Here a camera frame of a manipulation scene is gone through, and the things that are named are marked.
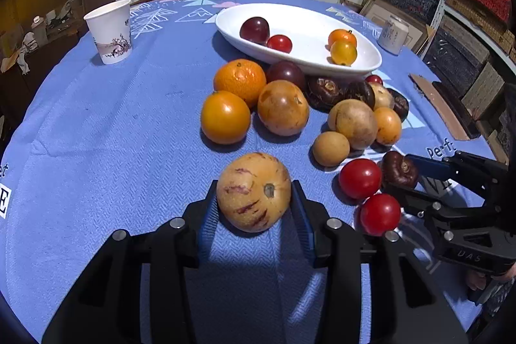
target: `metal bolt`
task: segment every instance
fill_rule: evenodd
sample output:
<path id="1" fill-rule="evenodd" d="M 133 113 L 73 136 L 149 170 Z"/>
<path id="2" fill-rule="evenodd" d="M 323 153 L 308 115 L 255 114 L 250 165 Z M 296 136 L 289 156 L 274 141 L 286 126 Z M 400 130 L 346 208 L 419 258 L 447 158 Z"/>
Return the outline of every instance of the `metal bolt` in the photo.
<path id="1" fill-rule="evenodd" d="M 394 231 L 387 231 L 384 236 L 389 242 L 396 242 L 399 239 L 399 235 Z"/>
<path id="2" fill-rule="evenodd" d="M 115 241 L 121 241 L 122 239 L 125 239 L 126 236 L 127 236 L 127 232 L 123 231 L 122 229 L 118 229 L 117 231 L 114 231 L 113 235 L 111 235 L 111 237 Z"/>
<path id="3" fill-rule="evenodd" d="M 342 227 L 342 220 L 337 218 L 331 218 L 326 220 L 326 225 L 330 229 L 340 229 Z"/>
<path id="4" fill-rule="evenodd" d="M 185 225 L 185 220 L 183 218 L 173 218 L 169 225 L 174 229 L 181 229 Z"/>
<path id="5" fill-rule="evenodd" d="M 453 239 L 453 232 L 452 231 L 446 231 L 444 233 L 444 238 L 447 240 L 447 241 L 451 241 Z"/>

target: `table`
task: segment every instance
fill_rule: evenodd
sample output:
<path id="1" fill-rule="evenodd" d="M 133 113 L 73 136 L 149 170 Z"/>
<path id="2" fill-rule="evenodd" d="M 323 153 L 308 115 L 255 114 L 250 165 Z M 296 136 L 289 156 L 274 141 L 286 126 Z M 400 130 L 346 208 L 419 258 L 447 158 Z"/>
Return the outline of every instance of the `table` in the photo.
<path id="1" fill-rule="evenodd" d="M 249 2 L 321 12 L 374 43 L 380 32 L 344 6 L 313 0 L 161 0 L 131 10 L 134 50 L 119 64 L 102 65 L 91 35 L 84 36 L 43 82 L 2 162 L 7 169 L 0 182 L 12 193 L 6 219 L 0 219 L 0 290 L 36 340 L 111 232 L 153 231 L 181 215 L 244 153 L 276 156 L 309 199 L 324 203 L 331 217 L 353 224 L 355 207 L 336 186 L 339 169 L 321 171 L 310 161 L 325 114 L 310 110 L 308 125 L 294 141 L 269 133 L 255 114 L 242 145 L 216 146 L 200 136 L 199 114 L 213 90 L 213 75 L 242 56 L 217 33 L 215 15 Z M 395 149 L 434 159 L 455 149 L 492 157 L 483 139 L 453 140 L 415 90 L 409 73 L 436 79 L 415 54 L 406 48 L 400 56 L 379 50 L 383 65 L 377 74 L 410 100 L 411 113 Z M 382 156 L 373 149 L 364 154 L 375 160 Z M 460 185 L 429 188 L 461 205 L 480 204 Z M 463 271 L 430 256 L 432 244 L 420 220 L 403 216 L 401 233 L 416 246 L 468 328 L 479 309 L 466 299 Z M 368 342 L 367 266 L 362 272 L 361 342 Z M 313 343 L 325 271 L 311 269 L 304 260 L 290 212 L 253 238 L 235 236 L 219 223 L 209 263 L 186 277 L 199 343 Z"/>

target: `paper cup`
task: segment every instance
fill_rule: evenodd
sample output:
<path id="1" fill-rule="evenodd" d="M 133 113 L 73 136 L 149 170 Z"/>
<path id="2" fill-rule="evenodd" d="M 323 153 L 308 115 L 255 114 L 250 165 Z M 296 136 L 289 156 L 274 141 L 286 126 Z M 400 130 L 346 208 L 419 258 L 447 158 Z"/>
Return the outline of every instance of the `paper cup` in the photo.
<path id="1" fill-rule="evenodd" d="M 99 55 L 106 65 L 124 60 L 133 51 L 130 3 L 130 0 L 108 3 L 84 16 Z"/>

